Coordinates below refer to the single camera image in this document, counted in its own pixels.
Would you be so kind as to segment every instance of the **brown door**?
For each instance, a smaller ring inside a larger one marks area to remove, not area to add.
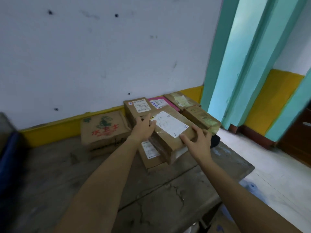
[[[278,147],[311,166],[311,101],[286,131]]]

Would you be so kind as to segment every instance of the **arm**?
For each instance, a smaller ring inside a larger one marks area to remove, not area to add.
[[[212,134],[196,125],[197,142],[180,138],[219,194],[241,232],[301,232],[276,211],[234,181],[211,157]]]
[[[156,125],[137,118],[127,140],[86,180],[54,232],[111,232],[134,155]]]

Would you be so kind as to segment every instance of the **yellow wall trim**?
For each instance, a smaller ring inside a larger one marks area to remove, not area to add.
[[[300,74],[272,69],[244,124],[264,136],[303,78]]]
[[[188,88],[185,90],[181,90],[181,92],[184,93],[186,96],[190,97],[191,99],[195,100],[196,102],[200,102],[202,98],[203,86]],[[123,105],[121,105],[106,110],[88,112],[55,122],[37,125],[31,128],[23,129],[20,132],[26,138],[30,147],[36,147],[69,137],[79,136],[81,119],[97,114],[113,112],[116,110],[122,110],[124,114],[124,107]]]

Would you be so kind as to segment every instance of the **white floor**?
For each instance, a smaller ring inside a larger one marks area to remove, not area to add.
[[[268,151],[225,130],[221,141],[255,166],[245,180],[257,185],[267,204],[303,233],[311,233],[311,168],[279,149]]]

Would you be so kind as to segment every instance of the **table top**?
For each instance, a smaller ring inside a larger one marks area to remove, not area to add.
[[[254,170],[222,142],[211,154],[237,181]],[[52,232],[72,197],[108,156],[88,160],[80,137],[32,149],[12,229]],[[190,154],[151,173],[136,154],[112,232],[182,232],[220,201]]]

